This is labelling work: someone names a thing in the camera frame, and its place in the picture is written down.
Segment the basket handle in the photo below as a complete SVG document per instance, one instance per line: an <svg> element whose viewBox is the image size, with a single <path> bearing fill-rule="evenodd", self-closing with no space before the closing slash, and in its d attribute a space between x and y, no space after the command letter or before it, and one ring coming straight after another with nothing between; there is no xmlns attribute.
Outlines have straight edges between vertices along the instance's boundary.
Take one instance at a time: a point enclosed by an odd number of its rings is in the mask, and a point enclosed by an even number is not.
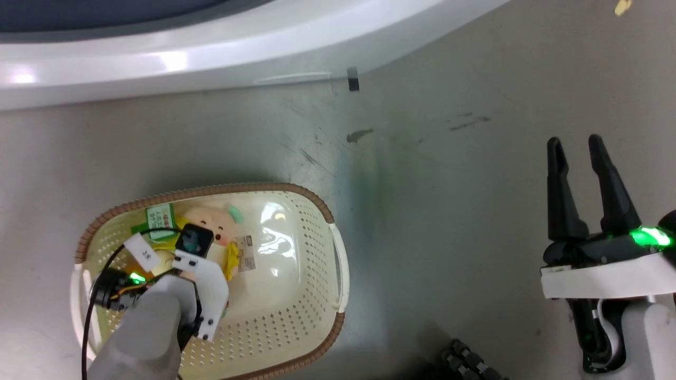
<svg viewBox="0 0 676 380"><path fill-rule="evenodd" d="M73 329L75 329L75 335L78 338L80 345L82 344L82 334L85 332L84 325L82 324L82 302L80 299L80 282L84 282L84 294L89 294L91 289L91 275L89 271L84 268L82 264L75 264L75 269L70 275L70 319L73 322ZM100 334L99 330L99 319L96 315L96 308L94 308L92 314L92 328L94 331L94 340L98 338L97 334ZM96 352L91 346L91 342L87 342L87 358L94 360L96 358Z"/></svg>
<svg viewBox="0 0 676 380"><path fill-rule="evenodd" d="M329 224L329 230L333 235L333 246L338 256L338 275L340 276L340 294L338 298L338 312L345 312L349 299L349 265L347 264L347 251L343 237L335 223Z"/></svg>

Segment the doll face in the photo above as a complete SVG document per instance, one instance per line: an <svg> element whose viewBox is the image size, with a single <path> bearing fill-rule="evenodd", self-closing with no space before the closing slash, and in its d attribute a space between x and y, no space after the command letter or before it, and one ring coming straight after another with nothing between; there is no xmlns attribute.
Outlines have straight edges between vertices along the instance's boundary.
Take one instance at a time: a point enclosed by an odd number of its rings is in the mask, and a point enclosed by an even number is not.
<svg viewBox="0 0 676 380"><path fill-rule="evenodd" d="M194 207L184 217L192 224L211 230L214 243L228 245L228 235L233 233L235 221L226 210L215 207Z"/></svg>

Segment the plush doll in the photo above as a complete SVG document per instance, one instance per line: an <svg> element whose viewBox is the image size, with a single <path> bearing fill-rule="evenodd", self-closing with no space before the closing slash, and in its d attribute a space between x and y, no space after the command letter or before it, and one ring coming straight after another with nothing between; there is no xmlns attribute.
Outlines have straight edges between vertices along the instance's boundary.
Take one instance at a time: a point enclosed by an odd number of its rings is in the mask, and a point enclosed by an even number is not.
<svg viewBox="0 0 676 380"><path fill-rule="evenodd" d="M235 224L242 223L243 218L236 207L230 207L228 210L198 206L193 207L183 214L183 218L191 224L201 226L211 230L214 233L214 243L212 244L207 259L215 261L223 268L223 273L227 281L239 272L239 248L227 234L232 234L235 230Z"/></svg>

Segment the floor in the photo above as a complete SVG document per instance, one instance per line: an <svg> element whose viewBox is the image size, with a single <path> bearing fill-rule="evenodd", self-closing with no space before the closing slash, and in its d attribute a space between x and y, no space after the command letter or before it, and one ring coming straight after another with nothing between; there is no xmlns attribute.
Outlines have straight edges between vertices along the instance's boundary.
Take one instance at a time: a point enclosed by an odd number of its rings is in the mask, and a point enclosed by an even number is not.
<svg viewBox="0 0 676 380"><path fill-rule="evenodd" d="M513 0L345 81L0 114L0 377L75 379L78 237L165 191L288 181L327 201L352 294L335 346L281 379L401 379L459 337L513 379L578 379L568 310L542 299L549 137L598 229L600 133L646 224L676 208L676 3Z"/></svg>

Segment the plastic basket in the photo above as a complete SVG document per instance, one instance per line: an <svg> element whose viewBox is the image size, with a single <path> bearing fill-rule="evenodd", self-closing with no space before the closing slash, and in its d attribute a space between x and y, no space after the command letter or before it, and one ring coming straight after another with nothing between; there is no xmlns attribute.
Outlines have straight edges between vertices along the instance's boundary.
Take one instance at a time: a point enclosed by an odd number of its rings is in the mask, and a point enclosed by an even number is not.
<svg viewBox="0 0 676 380"><path fill-rule="evenodd" d="M336 340L345 318L349 269L333 215L314 193L290 184L226 185L140 199L102 214L75 255L71 314L82 341L82 312L91 279L131 236L149 206L227 201L244 216L256 269L230 283L230 306L212 342L192 339L182 356L184 379L267 379L314 362ZM124 250L112 267L119 268ZM88 357L120 322L121 313L95 308Z"/></svg>

